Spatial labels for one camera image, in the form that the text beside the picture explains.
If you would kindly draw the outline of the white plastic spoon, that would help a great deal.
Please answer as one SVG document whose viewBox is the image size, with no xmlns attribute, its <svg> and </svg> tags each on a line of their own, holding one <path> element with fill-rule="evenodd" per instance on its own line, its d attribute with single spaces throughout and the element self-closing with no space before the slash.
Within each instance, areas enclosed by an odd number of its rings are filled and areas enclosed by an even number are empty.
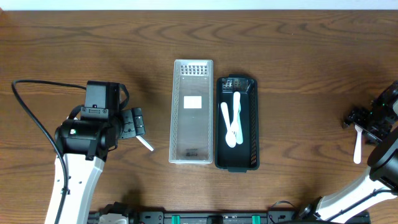
<svg viewBox="0 0 398 224">
<path fill-rule="evenodd" d="M 227 103 L 222 102 L 220 104 L 220 106 L 221 106 L 222 115 L 224 117 L 224 122 L 226 125 L 225 141 L 230 148 L 234 148 L 236 146 L 236 136 L 235 136 L 234 132 L 231 130 L 231 122 L 229 119 L 228 105 L 227 105 Z"/>
<path fill-rule="evenodd" d="M 136 138 L 150 151 L 154 151 L 154 148 L 142 137 L 136 136 Z"/>
</svg>

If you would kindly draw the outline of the white plastic fork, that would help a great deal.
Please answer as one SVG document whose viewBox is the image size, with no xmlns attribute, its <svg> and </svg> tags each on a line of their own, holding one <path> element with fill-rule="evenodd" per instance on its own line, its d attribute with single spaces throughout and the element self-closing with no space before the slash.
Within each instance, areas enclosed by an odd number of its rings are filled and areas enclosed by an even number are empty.
<svg viewBox="0 0 398 224">
<path fill-rule="evenodd" d="M 361 163 L 361 155 L 362 155 L 362 132 L 363 129 L 358 126 L 357 124 L 354 126 L 356 130 L 356 143 L 354 147 L 354 154 L 353 154 L 353 162 L 355 164 Z"/>
<path fill-rule="evenodd" d="M 231 130 L 233 131 L 236 137 L 236 144 L 243 143 L 243 132 L 241 128 L 240 122 L 240 111 L 241 111 L 241 104 L 240 104 L 241 94 L 240 92 L 236 91 L 233 93 L 233 121 L 231 123 Z"/>
</svg>

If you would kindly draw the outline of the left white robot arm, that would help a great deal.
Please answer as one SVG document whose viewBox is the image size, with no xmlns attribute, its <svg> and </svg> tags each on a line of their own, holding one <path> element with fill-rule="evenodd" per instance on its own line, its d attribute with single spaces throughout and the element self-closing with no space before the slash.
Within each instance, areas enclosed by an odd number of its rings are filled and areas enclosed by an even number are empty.
<svg viewBox="0 0 398 224">
<path fill-rule="evenodd" d="M 89 81 L 85 103 L 72 109 L 55 131 L 60 155 L 46 223 L 86 223 L 108 152 L 118 141 L 145 134 L 140 108 L 126 109 L 122 83 Z"/>
</svg>

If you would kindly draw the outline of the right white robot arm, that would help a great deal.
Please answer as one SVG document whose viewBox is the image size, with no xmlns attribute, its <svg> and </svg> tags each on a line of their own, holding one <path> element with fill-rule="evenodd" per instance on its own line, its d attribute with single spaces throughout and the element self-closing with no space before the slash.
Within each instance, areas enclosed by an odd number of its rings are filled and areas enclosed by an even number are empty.
<svg viewBox="0 0 398 224">
<path fill-rule="evenodd" d="M 371 109 L 354 107 L 343 127 L 357 132 L 354 162 L 360 163 L 362 137 L 375 146 L 365 171 L 338 192 L 302 208 L 296 219 L 304 222 L 346 223 L 373 205 L 397 198 L 397 81 L 371 102 Z"/>
</svg>

